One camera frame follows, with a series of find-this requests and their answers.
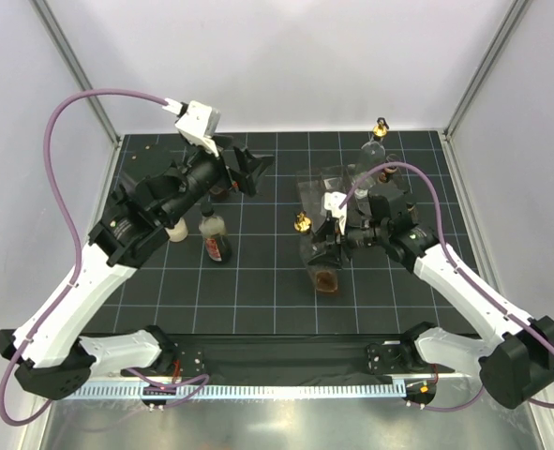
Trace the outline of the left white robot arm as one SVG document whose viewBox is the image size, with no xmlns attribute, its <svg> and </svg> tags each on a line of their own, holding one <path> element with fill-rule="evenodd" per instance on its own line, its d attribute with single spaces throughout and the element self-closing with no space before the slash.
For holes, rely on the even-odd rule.
<svg viewBox="0 0 554 450">
<path fill-rule="evenodd" d="M 82 330 L 211 188 L 256 195 L 274 156 L 255 156 L 228 135 L 210 141 L 216 154 L 189 144 L 182 154 L 142 150 L 126 159 L 80 264 L 29 322 L 0 330 L 0 354 L 16 364 L 15 378 L 24 391 L 59 400 L 93 376 L 131 368 L 158 376 L 172 370 L 178 351 L 156 325 L 113 337 L 85 337 Z"/>
</svg>

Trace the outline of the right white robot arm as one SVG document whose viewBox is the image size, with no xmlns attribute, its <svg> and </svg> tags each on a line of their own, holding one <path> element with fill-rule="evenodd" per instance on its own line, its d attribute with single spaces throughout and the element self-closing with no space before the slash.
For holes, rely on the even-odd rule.
<svg viewBox="0 0 554 450">
<path fill-rule="evenodd" d="M 357 201 L 311 183 L 300 188 L 299 196 L 303 211 L 296 224 L 306 234 L 307 266 L 334 271 L 353 250 L 380 247 L 444 297 L 478 335 L 416 325 L 398 349 L 404 368 L 420 371 L 431 363 L 476 376 L 507 409 L 533 401 L 554 383 L 554 320 L 533 318 L 476 275 L 451 245 L 420 222 L 408 189 L 378 184 Z"/>
</svg>

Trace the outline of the right aluminium frame post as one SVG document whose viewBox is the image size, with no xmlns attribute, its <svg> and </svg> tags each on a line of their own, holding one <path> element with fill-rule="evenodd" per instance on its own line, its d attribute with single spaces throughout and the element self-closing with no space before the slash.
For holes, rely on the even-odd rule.
<svg viewBox="0 0 554 450">
<path fill-rule="evenodd" d="M 531 0 L 514 0 L 511 2 L 510 7 L 503 16 L 499 27 L 474 71 L 467 88 L 462 94 L 448 125 L 443 129 L 442 135 L 446 141 L 450 142 L 453 138 L 531 4 Z"/>
</svg>

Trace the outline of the aluminium frame post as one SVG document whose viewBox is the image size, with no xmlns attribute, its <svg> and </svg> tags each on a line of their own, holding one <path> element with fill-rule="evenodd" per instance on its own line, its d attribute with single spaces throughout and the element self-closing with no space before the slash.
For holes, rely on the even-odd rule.
<svg viewBox="0 0 554 450">
<path fill-rule="evenodd" d="M 28 0 L 31 8 L 36 13 L 43 28 L 52 41 L 53 46 L 57 50 L 68 73 L 73 78 L 80 91 L 92 90 L 88 76 L 86 75 L 77 54 L 74 52 L 69 40 L 60 24 L 56 19 L 49 2 L 46 0 Z M 101 102 L 97 98 L 90 97 L 87 99 L 90 111 L 93 113 L 97 122 L 101 125 L 104 133 L 114 147 L 117 147 L 120 142 L 120 135 L 112 124 L 109 115 L 106 113 Z"/>
<path fill-rule="evenodd" d="M 462 94 L 448 125 L 443 129 L 442 135 L 446 141 L 450 142 L 453 138 L 531 4 L 531 0 L 514 0 L 511 2 L 510 7 L 503 16 L 499 27 L 474 71 L 467 88 Z"/>
</svg>

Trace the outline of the aluminium front rail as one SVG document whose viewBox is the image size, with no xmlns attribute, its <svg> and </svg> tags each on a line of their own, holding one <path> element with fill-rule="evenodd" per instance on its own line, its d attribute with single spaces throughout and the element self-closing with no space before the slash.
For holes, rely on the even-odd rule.
<svg viewBox="0 0 554 450">
<path fill-rule="evenodd" d="M 489 348 L 482 340 L 449 334 L 436 327 L 415 340 L 400 342 L 392 354 L 409 368 L 435 364 L 482 378 L 499 372 L 514 373 L 527 382 L 554 360 L 545 344 L 527 330 L 509 335 L 497 347 Z M 104 374 L 127 368 L 162 371 L 178 358 L 178 351 L 164 335 L 155 336 L 144 330 L 113 337 L 79 336 L 72 343 L 60 338 L 37 338 L 29 351 L 35 368 L 60 366 L 71 355 L 80 357 L 94 374 Z"/>
</svg>

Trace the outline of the glass oil bottle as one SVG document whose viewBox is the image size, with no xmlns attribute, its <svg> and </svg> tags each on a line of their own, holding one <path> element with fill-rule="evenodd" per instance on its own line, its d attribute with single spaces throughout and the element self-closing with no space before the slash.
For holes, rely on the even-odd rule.
<svg viewBox="0 0 554 450">
<path fill-rule="evenodd" d="M 227 188 L 213 186 L 209 190 L 209 198 L 213 203 L 223 203 L 229 199 L 230 191 Z"/>
<path fill-rule="evenodd" d="M 370 137 L 360 148 L 359 157 L 355 163 L 352 181 L 356 183 L 365 173 L 373 167 L 381 165 L 385 161 L 385 148 L 383 140 L 389 130 L 389 125 L 384 117 L 379 117 Z M 364 180 L 354 192 L 357 200 L 367 197 L 368 190 L 377 183 L 379 175 L 375 172 Z"/>
<path fill-rule="evenodd" d="M 331 213 L 327 212 L 322 222 L 324 222 L 327 216 L 331 216 Z M 309 248 L 311 244 L 314 244 L 313 233 L 316 232 L 319 228 L 317 230 L 313 229 L 313 221 L 306 211 L 302 211 L 296 215 L 294 228 L 301 234 L 299 253 L 302 263 L 304 264 L 310 280 L 313 283 L 315 292 L 325 294 L 336 293 L 338 290 L 337 270 L 307 266 L 307 255 L 309 253 Z"/>
</svg>

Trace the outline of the dark sauce bottle red label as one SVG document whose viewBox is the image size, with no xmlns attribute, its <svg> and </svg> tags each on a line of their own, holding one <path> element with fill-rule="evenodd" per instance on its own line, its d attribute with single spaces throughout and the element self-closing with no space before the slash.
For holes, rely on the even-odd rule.
<svg viewBox="0 0 554 450">
<path fill-rule="evenodd" d="M 227 263 L 232 256 L 224 218 L 215 212 L 210 202 L 201 204 L 199 231 L 209 258 L 215 263 Z"/>
</svg>

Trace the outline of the black grid mat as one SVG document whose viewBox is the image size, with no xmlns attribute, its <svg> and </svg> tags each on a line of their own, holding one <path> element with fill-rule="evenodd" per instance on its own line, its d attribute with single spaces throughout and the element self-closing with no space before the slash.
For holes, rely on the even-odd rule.
<svg viewBox="0 0 554 450">
<path fill-rule="evenodd" d="M 380 248 L 353 253 L 333 293 L 317 293 L 302 263 L 293 219 L 297 174 L 354 163 L 364 131 L 250 132 L 237 140 L 276 161 L 247 198 L 217 206 L 232 257 L 213 262 L 203 245 L 198 209 L 188 237 L 161 247 L 115 291 L 86 325 L 90 334 L 132 332 L 149 324 L 172 334 L 397 334 L 422 323 L 468 334 L 469 323 L 437 292 L 391 262 Z"/>
</svg>

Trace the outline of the clear acrylic organizer tray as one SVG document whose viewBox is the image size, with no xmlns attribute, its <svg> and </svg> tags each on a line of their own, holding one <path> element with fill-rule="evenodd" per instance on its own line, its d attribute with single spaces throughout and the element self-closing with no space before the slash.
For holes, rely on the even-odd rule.
<svg viewBox="0 0 554 450">
<path fill-rule="evenodd" d="M 412 229 L 418 224 L 418 212 L 411 214 L 406 203 L 415 203 L 411 189 L 403 176 L 398 173 L 395 179 L 387 184 L 377 183 L 368 190 L 367 197 L 357 200 L 354 196 L 359 185 L 373 173 L 380 174 L 382 169 L 392 167 L 388 164 L 376 172 L 366 172 L 356 183 L 352 181 L 355 165 L 332 166 L 319 168 L 307 174 L 297 176 L 296 185 L 302 211 L 306 211 L 317 230 L 326 216 L 322 210 L 322 196 L 325 192 L 338 191 L 346 195 L 347 224 L 359 226 L 360 222 L 369 219 L 383 228 L 387 228 L 389 240 Z"/>
</svg>

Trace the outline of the left aluminium frame post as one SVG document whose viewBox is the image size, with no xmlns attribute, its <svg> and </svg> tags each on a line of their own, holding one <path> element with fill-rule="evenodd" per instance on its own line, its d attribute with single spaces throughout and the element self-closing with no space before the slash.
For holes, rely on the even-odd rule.
<svg viewBox="0 0 554 450">
<path fill-rule="evenodd" d="M 92 90 L 88 76 L 86 75 L 77 54 L 74 52 L 69 40 L 60 24 L 56 19 L 49 2 L 46 0 L 28 0 L 31 8 L 36 13 L 43 28 L 52 41 L 53 46 L 57 50 L 68 73 L 73 78 L 80 91 Z M 112 124 L 109 115 L 106 113 L 101 102 L 97 98 L 90 97 L 87 99 L 90 111 L 93 113 L 97 122 L 101 125 L 104 133 L 114 147 L 117 147 L 120 142 L 120 135 Z"/>
</svg>

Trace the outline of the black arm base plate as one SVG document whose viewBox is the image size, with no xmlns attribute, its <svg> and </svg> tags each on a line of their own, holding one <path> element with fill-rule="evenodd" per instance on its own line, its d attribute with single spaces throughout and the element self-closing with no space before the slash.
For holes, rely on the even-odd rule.
<svg viewBox="0 0 554 450">
<path fill-rule="evenodd" d="M 335 386 L 384 383 L 392 377 L 432 379 L 446 367 L 409 362 L 397 335 L 171 334 L 182 374 L 214 385 Z"/>
</svg>

